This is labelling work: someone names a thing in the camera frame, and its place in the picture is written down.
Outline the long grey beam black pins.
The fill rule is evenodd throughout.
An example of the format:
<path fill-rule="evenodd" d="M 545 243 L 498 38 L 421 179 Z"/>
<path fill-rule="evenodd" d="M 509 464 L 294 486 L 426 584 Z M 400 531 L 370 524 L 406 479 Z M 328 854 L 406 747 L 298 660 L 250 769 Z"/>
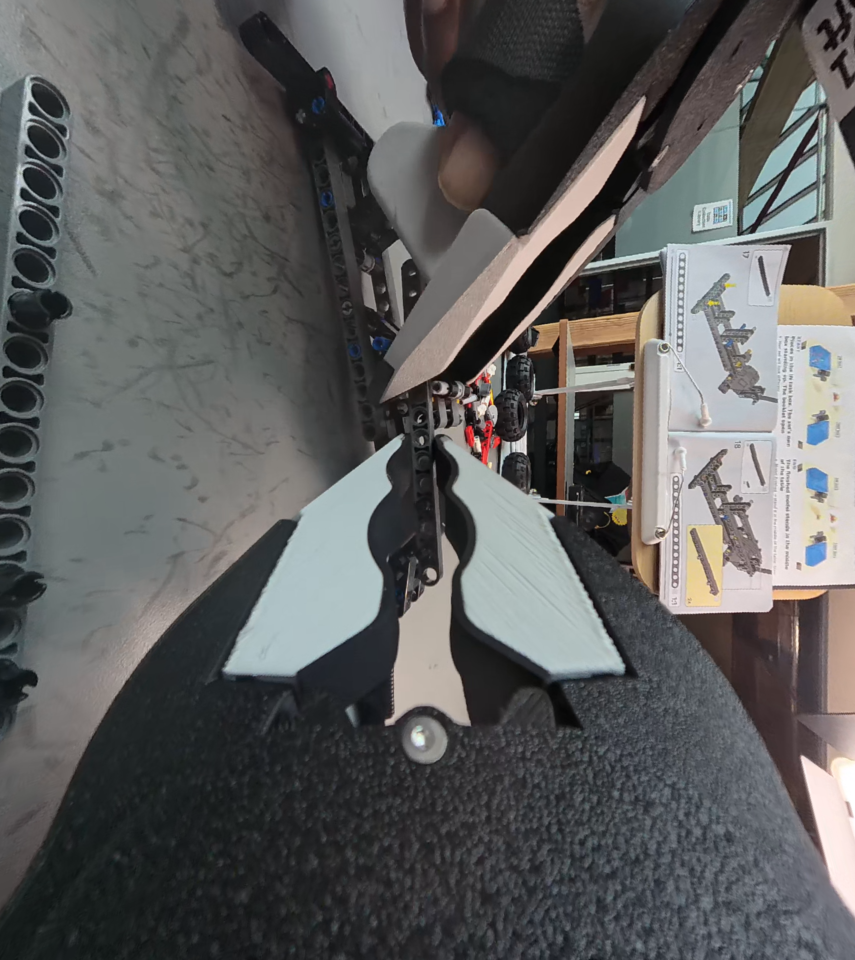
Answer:
<path fill-rule="evenodd" d="M 47 589 L 34 565 L 38 469 L 54 329 L 73 312 L 58 288 L 73 115 L 48 79 L 0 98 L 0 742 L 37 686 L 28 608 Z"/>

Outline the person's left hand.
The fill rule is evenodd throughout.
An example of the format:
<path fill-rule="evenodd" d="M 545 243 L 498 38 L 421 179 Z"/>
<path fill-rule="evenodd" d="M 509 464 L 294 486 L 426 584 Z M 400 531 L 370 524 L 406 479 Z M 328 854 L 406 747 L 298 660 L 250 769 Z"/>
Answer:
<path fill-rule="evenodd" d="M 405 1 L 409 49 L 443 118 L 445 200 L 482 206 L 581 62 L 606 2 Z"/>

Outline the pile of red white pieces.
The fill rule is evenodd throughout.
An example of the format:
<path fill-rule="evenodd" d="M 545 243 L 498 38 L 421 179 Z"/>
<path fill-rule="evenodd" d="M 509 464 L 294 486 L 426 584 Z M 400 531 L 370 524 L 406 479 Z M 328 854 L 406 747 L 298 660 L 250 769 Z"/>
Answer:
<path fill-rule="evenodd" d="M 466 444 L 471 455 L 490 470 L 496 463 L 502 443 L 496 429 L 498 410 L 493 393 L 496 378 L 497 365 L 489 364 L 469 383 L 469 391 L 462 399 Z"/>

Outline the toy truck chassis assembly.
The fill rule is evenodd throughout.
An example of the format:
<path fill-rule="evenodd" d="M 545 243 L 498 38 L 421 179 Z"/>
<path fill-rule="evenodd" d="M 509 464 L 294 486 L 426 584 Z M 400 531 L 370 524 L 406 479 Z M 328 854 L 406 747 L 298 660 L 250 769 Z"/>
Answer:
<path fill-rule="evenodd" d="M 420 293 L 407 287 L 401 305 L 392 304 L 385 253 L 398 234 L 368 184 L 367 162 L 374 141 L 341 102 L 331 72 L 310 66 L 265 12 L 255 12 L 243 21 L 239 37 L 280 85 L 299 138 L 363 437 L 379 449 L 400 434 L 412 434 L 414 463 L 424 468 L 438 421 L 430 390 L 385 404 L 383 388 L 373 384 Z"/>

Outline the wooden book stand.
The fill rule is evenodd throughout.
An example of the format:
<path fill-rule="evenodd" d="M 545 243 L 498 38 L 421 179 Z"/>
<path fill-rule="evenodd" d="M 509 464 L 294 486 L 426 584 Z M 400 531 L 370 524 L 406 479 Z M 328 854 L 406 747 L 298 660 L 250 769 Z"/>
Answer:
<path fill-rule="evenodd" d="M 659 549 L 644 543 L 641 537 L 640 511 L 643 505 L 643 400 L 645 390 L 644 346 L 663 331 L 663 292 L 653 294 L 637 314 L 633 448 L 631 470 L 632 519 L 630 527 L 631 566 L 634 575 L 652 594 L 659 589 Z M 853 320 L 835 291 L 811 285 L 781 285 L 779 325 L 781 327 L 851 327 Z"/>

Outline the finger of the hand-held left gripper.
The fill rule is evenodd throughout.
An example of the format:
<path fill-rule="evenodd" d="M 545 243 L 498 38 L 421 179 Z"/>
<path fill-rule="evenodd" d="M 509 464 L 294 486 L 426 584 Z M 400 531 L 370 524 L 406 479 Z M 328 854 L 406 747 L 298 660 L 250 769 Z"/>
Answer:
<path fill-rule="evenodd" d="M 486 209 L 469 214 L 388 349 L 386 372 L 373 380 L 372 391 L 380 402 L 439 378 L 466 354 L 469 338 L 481 330 L 535 259 L 608 184 L 637 132 L 646 104 L 646 98 L 632 103 L 626 117 L 530 233 L 516 235 Z"/>
<path fill-rule="evenodd" d="M 556 300 L 616 232 L 618 216 L 589 229 L 586 216 L 551 241 L 465 345 L 465 378 L 474 379 Z"/>

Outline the open instruction booklet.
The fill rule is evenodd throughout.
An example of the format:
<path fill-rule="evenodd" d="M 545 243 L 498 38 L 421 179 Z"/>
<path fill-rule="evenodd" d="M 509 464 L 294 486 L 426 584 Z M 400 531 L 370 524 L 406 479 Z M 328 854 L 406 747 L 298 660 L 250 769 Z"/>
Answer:
<path fill-rule="evenodd" d="M 778 321 L 790 251 L 672 244 L 661 254 L 659 594 L 675 615 L 773 605 Z"/>

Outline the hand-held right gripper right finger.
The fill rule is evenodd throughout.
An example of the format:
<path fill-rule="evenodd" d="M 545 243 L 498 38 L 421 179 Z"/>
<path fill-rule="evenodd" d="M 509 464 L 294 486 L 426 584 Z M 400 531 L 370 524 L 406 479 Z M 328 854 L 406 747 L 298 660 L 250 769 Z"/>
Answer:
<path fill-rule="evenodd" d="M 457 558 L 450 652 L 469 724 L 496 726 L 532 691 L 577 726 L 560 687 L 626 676 L 626 662 L 549 513 L 443 436 L 435 441 L 446 540 Z"/>

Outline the printed paper sheet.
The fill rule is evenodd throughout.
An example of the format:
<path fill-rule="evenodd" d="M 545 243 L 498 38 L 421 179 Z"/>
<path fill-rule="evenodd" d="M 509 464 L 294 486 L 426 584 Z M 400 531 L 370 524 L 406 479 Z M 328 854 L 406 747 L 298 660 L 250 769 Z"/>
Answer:
<path fill-rule="evenodd" d="M 855 326 L 779 327 L 773 586 L 855 587 Z"/>

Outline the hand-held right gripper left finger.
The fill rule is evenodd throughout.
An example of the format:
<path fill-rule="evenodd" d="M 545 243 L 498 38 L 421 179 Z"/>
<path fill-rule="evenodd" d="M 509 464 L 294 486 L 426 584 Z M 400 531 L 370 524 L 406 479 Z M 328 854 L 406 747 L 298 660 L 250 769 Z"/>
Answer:
<path fill-rule="evenodd" d="M 408 442 L 391 440 L 304 507 L 222 667 L 225 680 L 324 694 L 356 726 L 393 713 L 392 560 L 408 545 Z"/>

